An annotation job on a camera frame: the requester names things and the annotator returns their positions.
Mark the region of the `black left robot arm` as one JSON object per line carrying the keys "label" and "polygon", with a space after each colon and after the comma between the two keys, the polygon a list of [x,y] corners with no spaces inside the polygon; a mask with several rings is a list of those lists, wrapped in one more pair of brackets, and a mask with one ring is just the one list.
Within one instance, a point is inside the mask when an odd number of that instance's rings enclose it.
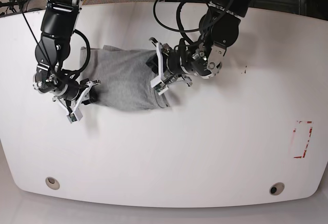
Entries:
{"label": "black left robot arm", "polygon": [[151,87],[160,95],[179,78],[191,86],[192,75],[209,79],[220,72],[226,50],[236,42],[240,19],[245,17],[251,0],[199,1],[208,9],[195,29],[200,32],[198,40],[192,41],[187,35],[190,31],[182,25],[181,11],[187,0],[180,0],[176,10],[175,32],[181,34],[179,44],[172,48],[150,38],[156,56],[147,61],[147,66],[156,74]]}

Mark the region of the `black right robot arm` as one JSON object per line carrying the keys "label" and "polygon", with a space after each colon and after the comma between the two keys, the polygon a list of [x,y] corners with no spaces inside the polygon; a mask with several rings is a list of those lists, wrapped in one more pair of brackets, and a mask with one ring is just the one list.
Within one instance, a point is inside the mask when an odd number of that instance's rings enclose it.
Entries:
{"label": "black right robot arm", "polygon": [[[91,81],[88,78],[77,82],[91,57],[88,39],[75,28],[82,2],[83,0],[47,0],[41,25],[42,33],[35,48],[37,67],[33,86],[39,93],[53,93],[53,101],[59,103],[66,111],[71,123],[81,120],[81,104],[96,102],[97,97],[92,89],[100,84],[100,81]],[[73,34],[84,40],[87,55],[79,69],[66,70],[63,63],[70,54],[70,40]]]}

